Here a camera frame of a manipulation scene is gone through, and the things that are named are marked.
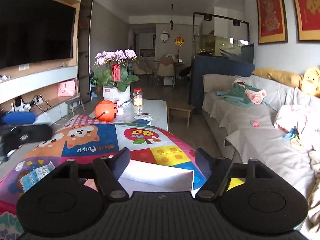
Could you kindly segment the blue wet wipes pack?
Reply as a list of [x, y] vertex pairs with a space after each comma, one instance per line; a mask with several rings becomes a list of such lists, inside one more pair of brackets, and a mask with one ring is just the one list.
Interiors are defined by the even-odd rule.
[[50, 161], [49, 164], [35, 168], [34, 170], [30, 171], [28, 174], [23, 176], [20, 179], [20, 184], [22, 185], [23, 192], [28, 191], [54, 169], [55, 166]]

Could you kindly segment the pink cardboard box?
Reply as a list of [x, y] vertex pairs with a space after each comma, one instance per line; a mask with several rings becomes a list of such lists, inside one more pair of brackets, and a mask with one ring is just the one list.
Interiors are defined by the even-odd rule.
[[194, 172], [131, 160], [118, 181], [130, 196], [134, 192], [192, 192]]

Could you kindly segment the colourful cartoon play mat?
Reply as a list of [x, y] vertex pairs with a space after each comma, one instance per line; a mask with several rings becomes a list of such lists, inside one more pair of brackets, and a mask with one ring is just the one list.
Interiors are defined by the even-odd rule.
[[1, 180], [1, 239], [18, 239], [23, 234], [16, 216], [23, 176], [49, 164], [58, 167], [68, 159], [91, 163], [97, 157], [111, 157], [124, 147], [130, 150], [132, 160], [192, 170], [194, 192], [206, 182], [195, 163], [195, 150], [170, 132], [138, 122], [116, 124], [80, 114], [5, 173]]

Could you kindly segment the white tv shelf unit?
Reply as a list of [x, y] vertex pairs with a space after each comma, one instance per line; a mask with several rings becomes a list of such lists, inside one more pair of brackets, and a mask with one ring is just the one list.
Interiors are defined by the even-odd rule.
[[24, 102], [30, 102], [34, 96], [41, 95], [44, 102], [32, 107], [31, 110], [37, 115], [37, 123], [51, 125], [68, 114], [66, 101], [71, 97], [59, 97], [58, 85], [69, 80], [78, 83], [77, 66], [60, 67], [8, 79], [1, 83], [1, 109], [11, 110], [16, 98], [21, 97]]

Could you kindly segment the pink paper bag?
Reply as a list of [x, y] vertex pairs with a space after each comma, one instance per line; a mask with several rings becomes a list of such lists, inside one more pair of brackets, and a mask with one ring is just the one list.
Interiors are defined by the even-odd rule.
[[67, 97], [67, 96], [75, 96], [76, 94], [76, 87], [75, 81], [63, 81], [58, 83], [57, 86], [57, 96], [58, 97]]

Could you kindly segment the wooden side table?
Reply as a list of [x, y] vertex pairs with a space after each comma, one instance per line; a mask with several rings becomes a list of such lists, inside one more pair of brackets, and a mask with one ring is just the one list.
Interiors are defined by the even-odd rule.
[[187, 115], [187, 127], [189, 127], [190, 124], [190, 118], [193, 110], [195, 109], [194, 106], [191, 106], [187, 103], [183, 102], [168, 102], [167, 103], [167, 117], [168, 121], [170, 120], [171, 117], [171, 111], [178, 111], [181, 113], [184, 113]]

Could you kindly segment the grey covered sofa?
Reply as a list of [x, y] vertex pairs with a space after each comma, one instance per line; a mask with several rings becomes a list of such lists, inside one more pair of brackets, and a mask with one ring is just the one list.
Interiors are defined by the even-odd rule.
[[266, 96], [247, 108], [228, 103], [215, 89], [204, 95], [204, 117], [222, 155], [239, 163], [259, 159], [297, 189], [309, 208], [301, 232], [319, 239], [319, 98], [254, 75], [234, 82]]

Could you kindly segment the green clothing on sofa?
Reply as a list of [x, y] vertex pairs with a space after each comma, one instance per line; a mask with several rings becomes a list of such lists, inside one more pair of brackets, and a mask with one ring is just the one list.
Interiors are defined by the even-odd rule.
[[258, 88], [249, 86], [246, 83], [241, 85], [240, 83], [234, 82], [228, 92], [216, 90], [215, 95], [220, 96], [228, 103], [248, 108], [253, 105], [261, 104], [266, 93], [263, 89], [259, 90]]

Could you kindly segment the black television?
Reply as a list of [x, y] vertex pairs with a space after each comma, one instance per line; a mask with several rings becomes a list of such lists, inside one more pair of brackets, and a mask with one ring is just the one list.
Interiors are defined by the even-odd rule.
[[71, 59], [75, 12], [53, 0], [1, 0], [1, 68]]

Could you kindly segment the dark blue cabinet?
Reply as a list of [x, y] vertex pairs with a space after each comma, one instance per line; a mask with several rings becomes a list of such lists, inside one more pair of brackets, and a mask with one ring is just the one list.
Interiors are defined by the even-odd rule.
[[255, 65], [225, 57], [196, 56], [191, 62], [189, 105], [202, 113], [204, 95], [213, 89], [228, 91], [236, 77], [249, 77]]

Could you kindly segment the beige dining chair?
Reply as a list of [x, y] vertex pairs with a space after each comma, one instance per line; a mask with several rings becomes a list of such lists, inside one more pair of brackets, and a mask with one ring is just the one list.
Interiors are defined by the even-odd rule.
[[175, 87], [175, 64], [171, 57], [161, 57], [158, 62], [157, 70], [158, 81], [160, 77], [170, 77], [172, 87]]

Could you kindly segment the yellow pillow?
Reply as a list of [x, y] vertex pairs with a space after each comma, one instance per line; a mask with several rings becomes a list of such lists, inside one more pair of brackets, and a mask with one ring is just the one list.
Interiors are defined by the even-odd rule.
[[273, 68], [258, 68], [252, 72], [253, 75], [265, 79], [274, 80], [289, 87], [299, 87], [301, 76], [295, 73]]

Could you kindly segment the yellow duck plush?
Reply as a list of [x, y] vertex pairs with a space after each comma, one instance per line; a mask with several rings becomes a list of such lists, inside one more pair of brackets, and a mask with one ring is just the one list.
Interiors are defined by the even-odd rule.
[[308, 68], [301, 76], [299, 88], [302, 92], [319, 98], [320, 94], [320, 72], [319, 68]]

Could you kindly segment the glass fish tank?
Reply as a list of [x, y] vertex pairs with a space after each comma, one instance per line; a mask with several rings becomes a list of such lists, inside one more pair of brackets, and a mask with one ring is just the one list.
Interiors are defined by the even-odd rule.
[[[232, 37], [220, 37], [213, 34], [196, 34], [195, 19], [196, 16], [202, 16], [204, 21], [212, 21], [214, 18], [232, 21], [234, 27], [240, 27], [242, 24], [247, 27], [247, 39], [239, 40]], [[250, 42], [250, 25], [248, 22], [215, 14], [194, 12], [193, 13], [193, 56], [211, 56], [225, 57], [227, 59], [253, 63], [254, 44]]]

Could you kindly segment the red framed wall picture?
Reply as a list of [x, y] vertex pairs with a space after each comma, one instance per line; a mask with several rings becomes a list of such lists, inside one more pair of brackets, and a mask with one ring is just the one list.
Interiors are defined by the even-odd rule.
[[259, 44], [286, 43], [287, 22], [284, 0], [257, 0]]

